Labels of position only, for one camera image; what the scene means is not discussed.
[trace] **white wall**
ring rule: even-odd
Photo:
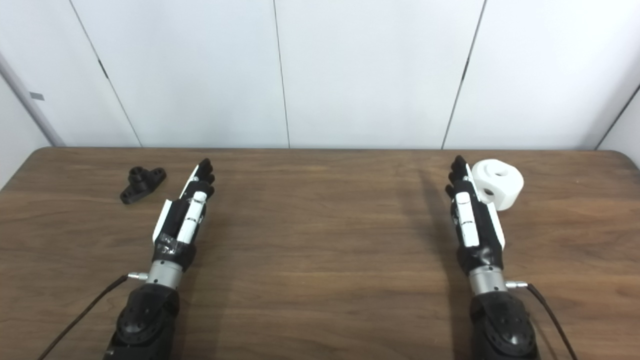
[[[488,0],[446,149],[594,149],[640,84],[640,1]]]
[[[57,145],[140,146],[68,1],[0,0],[0,54]]]
[[[640,1],[488,0],[461,84],[482,5],[0,0],[0,67],[56,144],[593,149]]]
[[[640,95],[634,96],[598,150],[620,151],[640,167]]]
[[[482,0],[276,0],[291,147],[440,148]]]
[[[49,142],[0,76],[0,188],[29,155]]]
[[[272,0],[74,0],[143,146],[288,147]]]

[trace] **robotic hand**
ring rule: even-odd
[[[457,156],[451,165],[451,216],[460,246],[458,264],[468,276],[474,297],[472,353],[477,360],[539,360],[536,334],[522,301],[508,292],[519,282],[502,277],[504,235],[492,203],[478,199],[467,162]]]
[[[166,200],[153,233],[154,255],[146,281],[129,295],[103,360],[165,360],[171,354],[175,318],[180,309],[178,285],[196,254],[194,240],[214,189],[209,159],[196,166],[180,198]]]

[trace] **cable connector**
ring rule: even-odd
[[[507,289],[529,287],[529,283],[525,281],[505,281],[504,285],[507,287]]]
[[[130,279],[146,281],[149,278],[149,274],[146,272],[130,272],[127,274],[127,277]]]

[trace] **black cable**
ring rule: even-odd
[[[564,330],[562,330],[562,326],[560,326],[560,322],[558,322],[558,319],[554,315],[554,312],[551,310],[551,307],[549,307],[549,305],[547,304],[547,301],[545,300],[544,296],[542,296],[540,291],[538,291],[538,289],[536,289],[536,287],[533,286],[533,284],[528,284],[527,289],[533,294],[533,296],[536,297],[536,299],[538,299],[538,301],[540,301],[540,304],[542,304],[542,306],[545,307],[545,310],[547,310],[547,312],[549,313],[549,317],[551,318],[551,321],[554,322],[554,325],[556,326],[556,329],[558,330],[558,333],[560,334],[560,337],[562,338],[562,341],[564,342],[566,349],[569,350],[569,354],[571,355],[571,358],[573,360],[578,360],[578,357],[575,355],[575,352],[573,351],[573,348],[569,343],[569,339],[564,334]]]
[[[42,355],[38,356],[38,360],[42,360],[44,359],[47,354],[49,354],[49,352],[51,350],[53,350],[53,348],[60,342],[60,340],[62,340],[62,338],[65,337],[65,335],[67,335],[67,333],[69,332],[69,330],[71,330],[74,326],[76,326],[76,324],[78,322],[80,322],[80,320],[82,320],[82,318],[84,318],[84,316],[91,310],[93,309],[93,307],[98,303],[98,301],[100,301],[100,299],[102,299],[105,295],[107,295],[107,293],[115,288],[118,287],[118,285],[122,284],[123,282],[125,282],[127,280],[128,276],[123,275],[121,277],[118,278],[118,280],[114,281],[111,283],[111,285],[107,286],[106,289],[104,289],[100,295],[98,295],[93,301],[91,301],[91,304],[89,304],[89,306],[86,307],[86,309],[84,309],[84,311],[82,313],[80,313],[80,315],[77,316],[77,318],[72,321],[64,330],[62,330],[62,332],[60,333],[60,335],[58,335],[52,342],[51,344],[49,344],[49,346],[42,352]]]

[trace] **silver cylindrical joint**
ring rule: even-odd
[[[507,291],[502,277],[502,269],[497,266],[480,266],[471,270],[469,282],[475,295],[491,291]]]
[[[147,284],[163,285],[177,289],[182,278],[182,266],[167,260],[155,260],[151,264]]]

